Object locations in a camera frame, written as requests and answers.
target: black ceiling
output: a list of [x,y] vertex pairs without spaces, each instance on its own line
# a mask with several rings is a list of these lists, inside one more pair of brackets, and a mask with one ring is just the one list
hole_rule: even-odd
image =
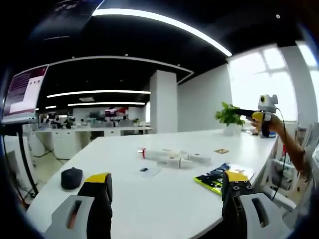
[[[27,32],[53,6],[42,3],[34,13]],[[277,1],[231,2],[188,0],[105,0],[104,8],[127,8],[161,14],[188,24],[226,47],[233,55],[248,49],[277,43],[291,45],[300,39],[294,17]],[[87,56],[125,56],[180,65],[193,76],[226,63],[219,50],[198,37],[174,26],[132,16],[95,16],[76,36],[63,39],[24,42],[14,52],[15,72],[56,61]],[[176,72],[177,80],[188,72],[176,68],[124,59],[86,59],[50,67],[40,93],[39,107],[78,103],[80,95],[47,98],[47,95],[83,90],[145,90],[156,69]],[[135,94],[93,95],[95,101],[147,101]]]

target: book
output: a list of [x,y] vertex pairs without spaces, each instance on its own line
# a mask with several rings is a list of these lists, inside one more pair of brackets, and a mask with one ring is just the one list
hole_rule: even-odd
[[220,167],[196,177],[194,180],[201,186],[221,195],[223,186],[223,174],[227,170],[234,173],[241,173],[245,175],[249,180],[254,176],[254,170],[251,168],[243,167],[237,164],[224,163]]

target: computer monitor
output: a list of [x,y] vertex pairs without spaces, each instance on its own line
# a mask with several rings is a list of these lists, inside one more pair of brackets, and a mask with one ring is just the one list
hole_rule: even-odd
[[3,124],[37,120],[35,108],[48,67],[35,67],[13,77],[4,103]]

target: person's arm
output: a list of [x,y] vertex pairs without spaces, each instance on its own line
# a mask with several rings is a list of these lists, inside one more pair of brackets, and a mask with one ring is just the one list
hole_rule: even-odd
[[[261,128],[261,124],[257,121],[252,122],[252,126],[255,127],[257,130]],[[272,116],[271,122],[269,124],[269,131],[275,132],[280,137],[280,140],[285,145],[286,151],[290,157],[291,162],[294,164],[295,168],[299,172],[304,172],[306,170],[306,167],[304,165],[305,152],[301,148],[301,146],[291,138],[287,130],[286,130],[286,136],[285,136],[285,127],[276,115]]]

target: led light strip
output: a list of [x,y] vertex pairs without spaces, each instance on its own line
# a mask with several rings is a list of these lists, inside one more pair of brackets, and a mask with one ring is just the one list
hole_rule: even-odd
[[68,106],[90,106],[90,105],[145,105],[144,102],[88,102],[88,103],[73,103]]
[[54,94],[47,96],[48,98],[57,97],[57,96],[68,96],[76,94],[90,94],[90,93],[135,93],[135,94],[150,94],[150,91],[129,91],[129,90],[96,90],[96,91],[75,91],[75,92],[66,92],[60,94]]
[[46,109],[50,109],[50,108],[56,108],[56,106],[46,106]]
[[213,40],[206,34],[200,32],[199,30],[191,26],[186,25],[185,23],[182,23],[180,21],[174,20],[166,16],[162,16],[162,15],[152,13],[152,12],[147,12],[147,11],[132,10],[132,9],[118,9],[118,8],[98,9],[98,10],[95,10],[92,14],[92,16],[102,16],[102,15],[138,16],[138,17],[144,17],[144,18],[148,18],[148,19],[152,19],[156,21],[161,21],[161,22],[173,25],[175,27],[178,27],[180,29],[183,29],[185,31],[188,31],[189,33],[203,39],[204,41],[216,47],[218,50],[220,50],[222,53],[224,53],[228,57],[232,55],[230,51],[228,51],[225,47],[223,47],[221,44],[219,44],[217,41]]

